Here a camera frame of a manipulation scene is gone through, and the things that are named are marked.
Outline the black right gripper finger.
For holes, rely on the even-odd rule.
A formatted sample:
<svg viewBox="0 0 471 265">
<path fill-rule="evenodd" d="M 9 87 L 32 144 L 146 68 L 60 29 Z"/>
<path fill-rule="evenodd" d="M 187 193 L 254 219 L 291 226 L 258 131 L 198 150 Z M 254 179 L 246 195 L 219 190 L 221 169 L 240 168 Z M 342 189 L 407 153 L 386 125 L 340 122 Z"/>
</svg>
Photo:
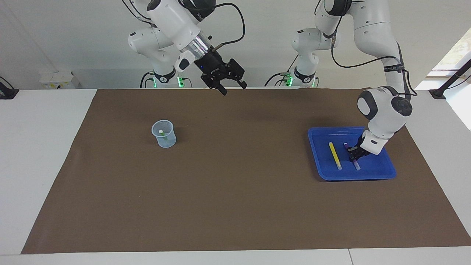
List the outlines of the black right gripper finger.
<svg viewBox="0 0 471 265">
<path fill-rule="evenodd" d="M 246 89 L 247 83 L 244 80 L 245 70 L 234 60 L 230 59 L 226 64 L 228 79 L 236 81 L 242 89 Z"/>
<path fill-rule="evenodd" d="M 210 89 L 217 89 L 222 95 L 227 95 L 227 89 L 221 85 L 220 80 L 212 75 L 202 75 L 202 80 Z"/>
</svg>

